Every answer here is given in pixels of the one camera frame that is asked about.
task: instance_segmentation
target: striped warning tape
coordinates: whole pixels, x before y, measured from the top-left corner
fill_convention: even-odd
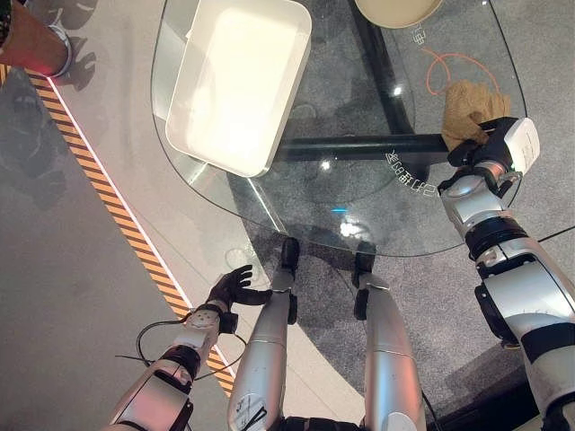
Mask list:
[[[9,66],[0,65],[0,85],[7,79],[9,70]],[[174,284],[169,271],[164,266],[164,262],[156,255],[155,248],[148,242],[149,240],[140,230],[137,221],[124,205],[105,170],[92,153],[92,149],[82,139],[74,121],[68,116],[66,108],[62,105],[50,82],[42,75],[37,75],[30,70],[26,72],[36,89],[36,93],[41,98],[44,106],[46,106],[50,117],[52,117],[62,137],[67,142],[70,151],[74,154],[80,166],[82,166],[86,177],[88,177],[98,196],[100,196],[102,203],[110,212],[126,240],[128,240],[132,250],[154,280],[165,301],[178,317],[185,316],[189,311],[189,306]],[[224,394],[229,397],[234,387],[234,375],[227,369],[218,371],[220,368],[227,366],[227,363],[219,354],[217,347],[213,348],[209,353],[206,364],[212,372],[217,371],[214,376],[224,390]]]
[[[8,79],[8,72],[10,72],[10,67],[7,65],[0,65],[0,87],[4,85],[6,79]]]

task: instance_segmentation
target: orange string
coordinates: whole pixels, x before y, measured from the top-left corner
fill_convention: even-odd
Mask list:
[[[428,72],[426,73],[426,79],[425,79],[425,85],[428,89],[429,94],[432,94],[434,96],[438,96],[440,95],[443,91],[445,91],[445,89],[449,86],[449,84],[451,83],[451,72],[449,71],[449,66],[447,65],[447,63],[445,62],[444,58],[448,58],[448,57],[458,57],[458,58],[462,58],[464,60],[467,60],[471,63],[474,63],[475,65],[477,65],[478,67],[481,68],[481,70],[483,72],[485,72],[491,79],[491,82],[493,83],[493,86],[495,88],[496,92],[500,92],[500,86],[499,84],[497,84],[497,79],[495,79],[495,76],[490,72],[490,70],[481,62],[479,62],[478,60],[476,60],[473,57],[469,57],[465,54],[461,54],[459,52],[448,52],[446,54],[442,54],[439,55],[437,53],[435,53],[434,51],[432,51],[431,49],[427,49],[427,48],[422,48],[421,49],[424,52],[427,52],[428,54],[432,55],[435,59],[433,60],[433,62],[429,65],[428,67]],[[443,66],[443,68],[446,71],[446,75],[447,75],[447,84],[438,92],[434,92],[433,90],[431,90],[431,86],[429,85],[429,79],[431,77],[431,72],[433,71],[433,68],[435,67],[435,65],[437,63],[441,63],[441,65]]]

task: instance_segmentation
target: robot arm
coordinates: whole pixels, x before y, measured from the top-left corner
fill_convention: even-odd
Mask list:
[[[475,295],[492,332],[523,352],[544,430],[575,430],[575,288],[501,198],[539,154],[530,119],[499,119],[489,142],[450,157],[463,165],[439,186],[482,284]]]
[[[224,275],[206,303],[184,322],[184,330],[162,357],[151,364],[124,394],[110,424],[102,431],[182,431],[193,411],[189,395],[201,364],[220,333],[234,333],[232,303],[263,304],[271,291],[245,289],[251,266]]]

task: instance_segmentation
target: white tray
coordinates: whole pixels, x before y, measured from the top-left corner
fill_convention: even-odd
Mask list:
[[[289,0],[201,0],[165,133],[243,177],[273,161],[309,55],[312,20]]]

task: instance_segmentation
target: glass tabletop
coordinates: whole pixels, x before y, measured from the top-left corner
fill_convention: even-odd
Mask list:
[[[438,135],[446,86],[487,83],[510,96],[512,116],[526,115],[491,3],[444,0],[424,22],[400,30],[371,24],[353,0],[299,3],[313,20],[309,59],[270,170],[246,179],[178,152],[165,136],[197,7],[166,0],[151,92],[172,167],[213,204],[299,239],[349,250],[367,241],[387,256],[459,245],[437,192],[455,171]]]

